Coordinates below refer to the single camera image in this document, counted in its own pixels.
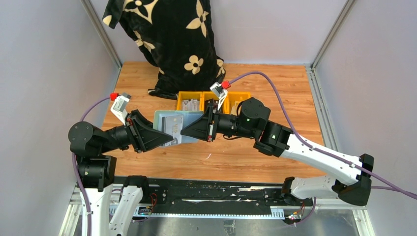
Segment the silver VIP credit card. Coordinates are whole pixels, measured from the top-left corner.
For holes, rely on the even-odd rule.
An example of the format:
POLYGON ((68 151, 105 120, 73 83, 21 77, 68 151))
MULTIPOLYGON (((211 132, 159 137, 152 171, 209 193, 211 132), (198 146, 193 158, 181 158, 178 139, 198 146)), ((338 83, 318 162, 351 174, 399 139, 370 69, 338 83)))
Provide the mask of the silver VIP credit card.
POLYGON ((183 128, 183 115, 162 117, 162 131, 171 135, 173 139, 165 143, 164 147, 179 145, 182 142, 181 130, 183 128))

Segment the green leather card holder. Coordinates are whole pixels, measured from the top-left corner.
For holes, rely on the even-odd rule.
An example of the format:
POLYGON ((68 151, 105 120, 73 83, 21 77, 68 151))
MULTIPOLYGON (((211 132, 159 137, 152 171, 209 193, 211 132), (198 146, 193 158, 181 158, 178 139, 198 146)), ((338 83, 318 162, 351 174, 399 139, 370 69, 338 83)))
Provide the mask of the green leather card holder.
POLYGON ((182 135, 180 132, 202 115, 202 111, 155 111, 153 128, 173 137, 172 141, 161 145, 161 147, 196 143, 198 139, 182 135))

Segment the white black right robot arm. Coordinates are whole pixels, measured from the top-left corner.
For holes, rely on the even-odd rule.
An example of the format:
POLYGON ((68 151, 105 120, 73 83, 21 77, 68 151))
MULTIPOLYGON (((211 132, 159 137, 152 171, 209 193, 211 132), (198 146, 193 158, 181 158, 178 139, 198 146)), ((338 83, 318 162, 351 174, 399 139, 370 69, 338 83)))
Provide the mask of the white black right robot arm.
POLYGON ((368 203, 374 157, 352 156, 312 142, 295 130, 269 120, 270 109, 253 97, 239 104, 237 115, 224 114, 207 107, 204 114, 181 130, 181 134, 211 142, 216 134, 254 139, 254 148, 267 156, 282 157, 312 166, 324 176, 288 177, 281 199, 294 205, 307 198, 339 198, 355 206, 368 203))

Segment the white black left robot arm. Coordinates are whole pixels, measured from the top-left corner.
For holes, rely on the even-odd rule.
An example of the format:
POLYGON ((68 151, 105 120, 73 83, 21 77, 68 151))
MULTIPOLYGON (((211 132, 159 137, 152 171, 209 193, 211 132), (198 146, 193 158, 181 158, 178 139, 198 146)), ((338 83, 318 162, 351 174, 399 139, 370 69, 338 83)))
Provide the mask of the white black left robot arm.
POLYGON ((174 138, 153 128, 138 110, 123 115, 121 126, 103 131, 86 121, 68 133, 70 151, 83 205, 84 236, 124 236, 139 203, 155 200, 146 176, 128 176, 113 216, 110 216, 117 159, 106 153, 133 147, 137 153, 153 150, 174 138))

